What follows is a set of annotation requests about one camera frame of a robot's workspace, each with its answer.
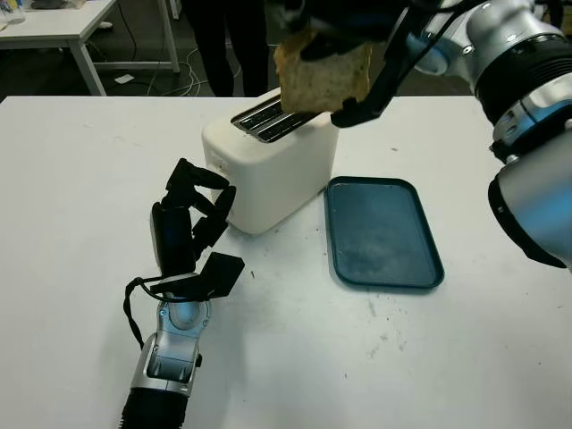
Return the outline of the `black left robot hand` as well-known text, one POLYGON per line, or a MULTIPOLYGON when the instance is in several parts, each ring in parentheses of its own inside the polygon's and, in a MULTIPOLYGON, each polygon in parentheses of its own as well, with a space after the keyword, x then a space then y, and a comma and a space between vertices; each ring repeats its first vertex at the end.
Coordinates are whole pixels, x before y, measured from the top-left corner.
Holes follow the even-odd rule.
POLYGON ((185 158, 175 165, 166 194, 151 208, 156 261, 164 277, 192 273, 206 248, 223 235, 236 187, 185 158))

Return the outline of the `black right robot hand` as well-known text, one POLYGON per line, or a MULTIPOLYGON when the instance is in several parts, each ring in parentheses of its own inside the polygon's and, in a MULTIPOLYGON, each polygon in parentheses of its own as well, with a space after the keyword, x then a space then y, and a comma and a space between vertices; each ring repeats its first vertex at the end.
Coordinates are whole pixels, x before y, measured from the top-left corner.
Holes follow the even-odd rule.
POLYGON ((370 42, 387 40, 405 10, 402 1, 277 1, 284 26, 314 34, 302 48, 305 62, 344 55, 370 42))

